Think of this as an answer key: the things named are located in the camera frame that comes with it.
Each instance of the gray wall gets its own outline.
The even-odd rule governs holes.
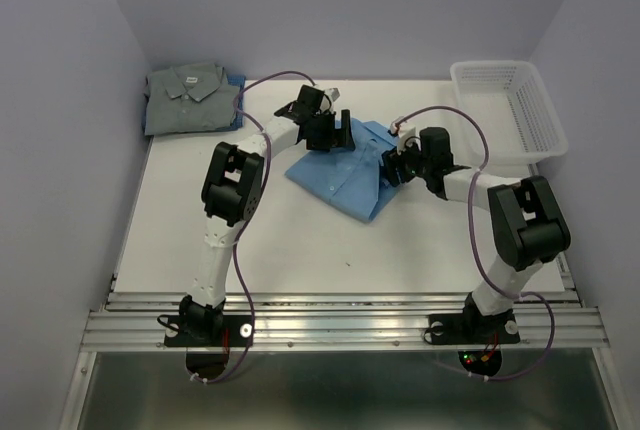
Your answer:
[[[532,61],[569,139],[566,157],[542,167],[573,233],[569,262],[638,409],[638,0],[565,0]]]
[[[0,15],[0,426],[56,428],[139,178],[148,64],[115,0]]]
[[[527,59],[562,0],[118,0],[152,66],[215,58],[264,76],[448,77]]]

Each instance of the blue cloth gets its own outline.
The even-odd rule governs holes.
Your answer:
[[[396,145],[396,138],[377,122],[351,119],[356,143],[353,152],[334,149],[309,152],[285,175],[338,210],[362,222],[372,221],[397,192],[380,177],[382,153]]]
[[[247,81],[247,77],[245,77],[244,75],[227,75],[227,82],[229,82],[229,85],[233,85],[234,87],[240,87],[240,90],[244,89],[244,84],[246,81]],[[240,110],[244,110],[244,96],[240,97],[240,101],[238,102],[238,107],[240,108]],[[146,126],[147,126],[147,110],[145,108],[145,111],[142,112],[142,132],[143,133]],[[236,113],[236,116],[233,119],[233,122],[231,122],[231,125],[224,128],[218,128],[217,130],[214,130],[214,132],[231,132],[233,130],[238,130],[239,128],[242,128],[243,126],[244,126],[244,118],[242,118],[242,115],[240,115],[239,113]]]

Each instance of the purple cable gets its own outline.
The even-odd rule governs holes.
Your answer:
[[[298,75],[300,77],[304,77],[307,80],[309,80],[309,82],[311,82],[311,85],[315,85],[315,82],[313,81],[313,79],[309,76],[306,75],[305,73],[302,72],[297,72],[295,70],[285,70],[283,72],[278,72],[278,73],[274,73],[273,75],[269,75],[267,77],[261,78],[260,80],[256,80],[255,82],[253,82],[251,85],[246,86],[244,89],[242,89],[240,92],[238,92],[238,95],[236,95],[236,97],[233,99],[233,108],[235,109],[235,111],[237,113],[239,113],[240,115],[242,115],[243,117],[247,118],[248,120],[250,120],[256,127],[258,127],[258,130],[260,130],[261,132],[263,132],[263,136],[264,136],[264,140],[267,144],[267,151],[266,151],[266,156],[265,156],[265,160],[266,160],[266,165],[265,165],[265,171],[264,171],[264,179],[262,180],[262,193],[264,193],[264,189],[267,186],[267,181],[269,180],[269,171],[271,170],[271,140],[269,140],[269,136],[264,133],[264,127],[262,126],[262,124],[253,116],[249,115],[246,112],[243,112],[242,110],[240,110],[240,98],[248,91],[251,90],[253,87],[255,87],[256,85],[259,85],[263,82],[266,82],[267,80],[272,80],[274,78],[280,77],[282,75]],[[247,302],[249,302],[249,309],[251,312],[251,335],[249,336],[249,338],[247,338],[247,345],[244,348],[242,354],[240,355],[240,357],[238,358],[238,361],[235,363],[235,365],[231,368],[231,370],[229,370],[228,372],[226,372],[224,375],[221,375],[217,378],[214,378],[213,380],[205,380],[203,378],[200,378],[199,376],[197,376],[196,374],[190,372],[187,369],[187,373],[190,375],[190,377],[200,383],[203,383],[205,385],[210,385],[212,383],[222,383],[225,382],[226,380],[228,380],[229,378],[231,378],[231,376],[238,370],[238,368],[240,368],[240,365],[242,365],[242,362],[244,361],[245,357],[247,356],[247,353],[249,353],[249,348],[251,347],[251,344],[253,342],[253,333],[255,332],[255,328],[256,328],[256,309],[255,309],[255,305],[253,303],[253,299],[251,298],[251,293],[249,292],[249,288],[247,287],[247,284],[244,281],[244,278],[242,277],[242,273],[240,272],[240,264],[238,263],[238,242],[240,241],[240,237],[244,234],[245,230],[247,229],[247,227],[249,226],[249,222],[251,220],[247,221],[244,226],[240,229],[240,231],[238,232],[238,236],[236,237],[236,241],[233,244],[233,249],[232,249],[232,256],[233,256],[233,266],[236,269],[236,275],[238,276],[238,280],[240,281],[240,285],[242,286],[242,290],[244,291],[245,296],[247,297]]]
[[[480,126],[477,124],[477,122],[473,118],[471,118],[469,115],[464,113],[462,110],[459,110],[459,109],[454,108],[454,107],[448,107],[446,105],[435,105],[435,106],[432,106],[432,107],[423,108],[421,110],[416,110],[415,112],[410,113],[406,117],[401,117],[401,118],[399,118],[398,120],[396,120],[394,122],[394,125],[396,127],[398,127],[400,124],[406,122],[407,120],[409,120],[409,119],[411,119],[411,118],[413,118],[413,117],[415,117],[417,115],[421,115],[423,113],[430,112],[432,110],[446,110],[446,111],[449,111],[449,112],[453,112],[453,113],[455,113],[457,115],[460,115],[465,120],[467,120],[469,123],[471,123],[471,125],[473,125],[473,127],[478,132],[478,135],[480,136],[480,140],[482,140],[482,147],[484,149],[484,159],[482,160],[482,163],[478,167],[478,171],[473,174],[473,177],[471,177],[471,183],[469,185],[469,195],[467,197],[467,217],[468,217],[468,220],[469,220],[469,240],[471,241],[471,252],[473,253],[473,259],[476,262],[476,266],[478,267],[478,271],[480,272],[480,275],[482,276],[482,279],[487,283],[487,285],[489,285],[489,287],[491,287],[493,290],[495,290],[498,294],[500,294],[503,297],[506,297],[506,298],[508,298],[510,300],[518,300],[521,297],[536,297],[547,308],[547,312],[549,312],[549,319],[551,321],[551,323],[550,323],[551,330],[549,332],[549,340],[547,341],[547,345],[544,348],[544,351],[542,352],[542,355],[540,356],[540,358],[538,358],[538,360],[536,360],[529,367],[525,368],[524,370],[522,370],[520,372],[516,372],[516,373],[514,373],[512,375],[506,375],[504,377],[487,377],[486,378],[487,381],[495,381],[495,382],[506,382],[506,381],[509,381],[509,380],[513,380],[515,378],[527,375],[528,373],[533,371],[542,362],[544,362],[546,360],[547,356],[551,352],[551,346],[553,345],[553,340],[554,340],[555,335],[556,335],[556,319],[555,319],[555,316],[553,315],[553,309],[551,308],[551,304],[549,304],[547,299],[545,299],[541,294],[539,294],[537,292],[522,292],[520,295],[514,295],[514,294],[510,294],[508,292],[505,292],[503,289],[501,289],[500,287],[498,287],[495,283],[493,283],[491,281],[491,279],[489,278],[489,275],[487,275],[487,272],[484,269],[484,266],[482,265],[482,262],[480,261],[480,252],[478,251],[478,242],[476,241],[476,230],[475,230],[475,225],[474,225],[474,220],[473,220],[473,195],[474,195],[475,190],[476,190],[476,184],[478,183],[478,178],[480,177],[480,174],[482,173],[482,170],[484,170],[485,167],[487,166],[487,164],[489,163],[489,145],[487,143],[487,138],[485,137],[484,132],[482,131]],[[467,373],[467,372],[464,372],[463,370],[459,370],[457,368],[453,368],[453,367],[451,367],[449,365],[445,365],[445,364],[439,364],[439,365],[441,365],[443,367],[446,367],[446,368],[449,368],[450,370],[455,370],[456,372],[459,372],[459,373],[465,373],[465,374]],[[485,377],[483,377],[482,375],[476,375],[476,374],[473,374],[473,373],[469,372],[469,376],[473,376],[473,375],[475,375],[475,376],[477,376],[477,377],[479,377],[479,378],[481,378],[483,380],[485,379]]]

